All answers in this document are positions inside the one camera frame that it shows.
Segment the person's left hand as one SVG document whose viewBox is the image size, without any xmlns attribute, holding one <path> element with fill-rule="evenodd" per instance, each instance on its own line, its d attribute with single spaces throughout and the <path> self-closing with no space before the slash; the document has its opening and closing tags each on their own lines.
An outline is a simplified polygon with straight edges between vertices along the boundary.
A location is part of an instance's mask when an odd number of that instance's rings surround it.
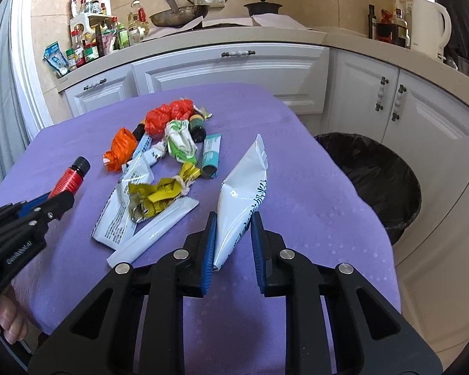
<svg viewBox="0 0 469 375">
<path fill-rule="evenodd" d="M 23 341 L 28 334 L 28 318 L 11 285 L 0 295 L 0 333 L 8 344 Z"/>
</svg>

